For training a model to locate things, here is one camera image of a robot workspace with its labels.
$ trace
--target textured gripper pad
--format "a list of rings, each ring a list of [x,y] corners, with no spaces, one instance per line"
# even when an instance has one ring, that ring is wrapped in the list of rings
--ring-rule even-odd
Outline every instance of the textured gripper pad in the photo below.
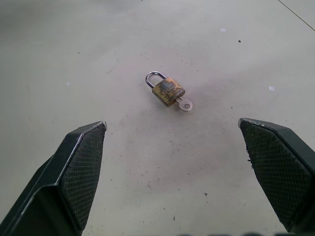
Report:
[[[64,197],[80,230],[84,230],[96,192],[103,153],[105,126],[86,133],[61,181]]]
[[[247,122],[240,128],[257,180],[288,229],[309,196],[313,177],[274,132]]]

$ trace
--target floor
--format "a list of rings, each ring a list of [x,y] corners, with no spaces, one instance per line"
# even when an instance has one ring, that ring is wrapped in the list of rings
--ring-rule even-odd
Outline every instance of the floor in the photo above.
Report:
[[[105,120],[84,236],[284,232],[237,127],[315,149],[315,5],[282,2],[300,19],[278,0],[1,1],[0,220],[66,133]],[[190,112],[151,93],[153,70]]]

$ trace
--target brass padlock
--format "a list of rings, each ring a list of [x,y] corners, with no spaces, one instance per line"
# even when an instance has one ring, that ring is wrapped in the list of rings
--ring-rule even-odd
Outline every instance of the brass padlock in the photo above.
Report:
[[[158,75],[162,78],[162,81],[156,86],[154,86],[149,80],[153,75]],[[160,72],[153,71],[146,76],[146,82],[152,88],[153,94],[167,107],[173,105],[175,102],[178,102],[180,109],[183,111],[190,111],[192,109],[192,103],[187,99],[181,98],[185,94],[185,90],[172,78],[166,77]]]

